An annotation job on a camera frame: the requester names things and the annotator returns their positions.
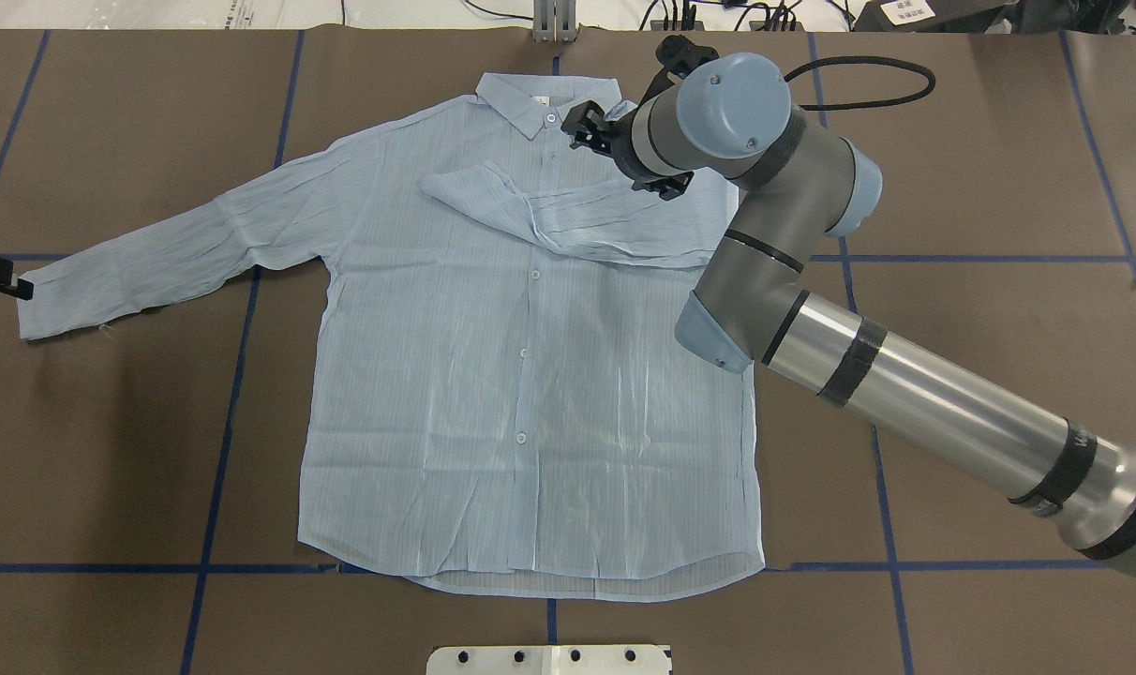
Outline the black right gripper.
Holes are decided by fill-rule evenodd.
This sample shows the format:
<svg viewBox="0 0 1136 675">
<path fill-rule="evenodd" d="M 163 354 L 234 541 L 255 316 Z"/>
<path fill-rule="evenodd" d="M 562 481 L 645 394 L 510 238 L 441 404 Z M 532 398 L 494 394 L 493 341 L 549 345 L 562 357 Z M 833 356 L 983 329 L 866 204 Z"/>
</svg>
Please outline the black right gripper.
<svg viewBox="0 0 1136 675">
<path fill-rule="evenodd" d="M 632 149 L 630 125 L 636 105 L 623 101 L 603 110 L 598 101 L 584 101 L 563 115 L 561 131 L 573 149 L 587 149 L 599 157 L 628 153 Z"/>
</svg>

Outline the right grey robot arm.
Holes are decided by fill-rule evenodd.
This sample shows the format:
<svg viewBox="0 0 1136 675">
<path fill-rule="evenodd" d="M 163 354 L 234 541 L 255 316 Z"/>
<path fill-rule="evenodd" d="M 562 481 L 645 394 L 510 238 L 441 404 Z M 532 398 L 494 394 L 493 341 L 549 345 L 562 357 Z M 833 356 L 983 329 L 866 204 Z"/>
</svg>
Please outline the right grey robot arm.
<svg viewBox="0 0 1136 675">
<path fill-rule="evenodd" d="M 932 94 L 916 63 L 819 57 L 790 72 L 765 55 L 718 55 L 671 36 L 630 113 L 574 105 L 573 148 L 615 163 L 665 201 L 701 170 L 740 189 L 674 334 L 715 367 L 761 365 L 819 400 L 927 450 L 1034 518 L 1067 548 L 1136 580 L 1136 443 L 1099 436 L 807 288 L 822 239 L 874 213 L 884 175 L 809 113 L 882 110 Z"/>
</svg>

